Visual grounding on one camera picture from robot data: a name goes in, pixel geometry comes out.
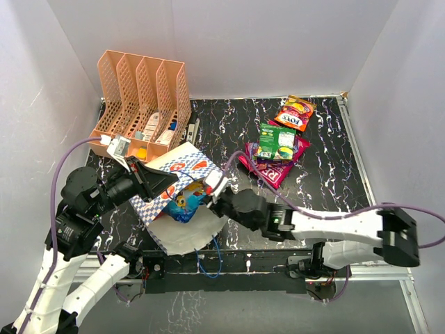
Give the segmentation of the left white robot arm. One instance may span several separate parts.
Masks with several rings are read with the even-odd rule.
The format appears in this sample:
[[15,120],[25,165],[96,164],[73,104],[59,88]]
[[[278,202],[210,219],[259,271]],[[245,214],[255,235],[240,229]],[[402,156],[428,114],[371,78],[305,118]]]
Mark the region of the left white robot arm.
[[67,176],[62,200],[52,207],[56,215],[29,299],[2,333],[78,333],[82,316],[117,281],[142,273],[141,250],[122,242],[77,290],[69,291],[104,229],[101,217],[135,196],[145,202],[154,200],[179,179],[173,173],[148,168],[135,157],[124,161],[127,166],[118,166],[106,182],[91,167],[77,168]]

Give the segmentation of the blue snack packet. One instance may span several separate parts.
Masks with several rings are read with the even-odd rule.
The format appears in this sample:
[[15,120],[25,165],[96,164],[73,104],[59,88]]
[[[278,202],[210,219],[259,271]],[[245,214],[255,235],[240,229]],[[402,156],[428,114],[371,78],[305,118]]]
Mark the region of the blue snack packet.
[[204,204],[206,193],[203,183],[196,181],[181,190],[163,209],[163,213],[180,223],[188,223],[197,209]]

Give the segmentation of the rainbow candy bag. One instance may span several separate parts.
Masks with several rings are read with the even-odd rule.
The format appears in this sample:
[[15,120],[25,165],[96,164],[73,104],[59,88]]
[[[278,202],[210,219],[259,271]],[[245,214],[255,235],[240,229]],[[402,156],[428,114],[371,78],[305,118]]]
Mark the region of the rainbow candy bag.
[[256,157],[271,161],[292,160],[295,137],[294,129],[261,123]]

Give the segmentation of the blue checkered paper bag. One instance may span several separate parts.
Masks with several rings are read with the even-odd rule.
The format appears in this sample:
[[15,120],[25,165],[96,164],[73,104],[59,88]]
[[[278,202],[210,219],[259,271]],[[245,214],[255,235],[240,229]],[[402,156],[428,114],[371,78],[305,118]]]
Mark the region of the blue checkered paper bag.
[[[217,237],[227,218],[219,218],[207,208],[204,180],[208,176],[220,177],[221,169],[191,143],[178,146],[147,166],[178,177],[173,185],[149,202],[139,196],[130,200],[150,237],[166,255],[194,255],[197,272],[217,278],[223,268]],[[216,247],[218,264],[207,272],[201,250],[210,243]]]

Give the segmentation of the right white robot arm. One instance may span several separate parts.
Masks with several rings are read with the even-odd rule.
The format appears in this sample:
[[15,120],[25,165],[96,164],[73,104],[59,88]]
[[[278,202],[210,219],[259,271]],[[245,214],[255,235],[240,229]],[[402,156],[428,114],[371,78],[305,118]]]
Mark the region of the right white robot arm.
[[306,212],[268,202],[251,189],[206,189],[207,207],[272,241],[314,241],[311,257],[290,270],[307,278],[329,276],[351,264],[384,261],[397,267],[420,264],[415,220],[397,207],[362,213]]

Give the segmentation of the pink chips bag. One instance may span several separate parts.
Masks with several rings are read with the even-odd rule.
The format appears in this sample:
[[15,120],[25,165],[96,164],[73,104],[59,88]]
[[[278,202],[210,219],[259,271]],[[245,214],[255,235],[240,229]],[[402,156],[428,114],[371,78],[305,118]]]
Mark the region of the pink chips bag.
[[[266,124],[279,126],[273,121],[269,121]],[[260,159],[256,157],[258,142],[249,142],[245,144],[245,155],[239,156],[238,160],[252,173],[261,175],[265,178],[274,189],[278,189],[284,178],[290,173],[290,170],[298,162],[299,158],[303,155],[306,149],[310,147],[309,141],[301,138],[296,133],[294,146],[293,146],[293,158],[290,161],[271,161],[267,159]]]

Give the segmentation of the orange candy bag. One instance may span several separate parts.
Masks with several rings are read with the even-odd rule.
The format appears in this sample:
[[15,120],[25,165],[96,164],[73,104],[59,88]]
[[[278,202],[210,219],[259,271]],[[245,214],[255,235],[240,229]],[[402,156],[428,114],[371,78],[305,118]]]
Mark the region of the orange candy bag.
[[286,127],[304,132],[316,110],[316,105],[307,100],[289,95],[274,121]]

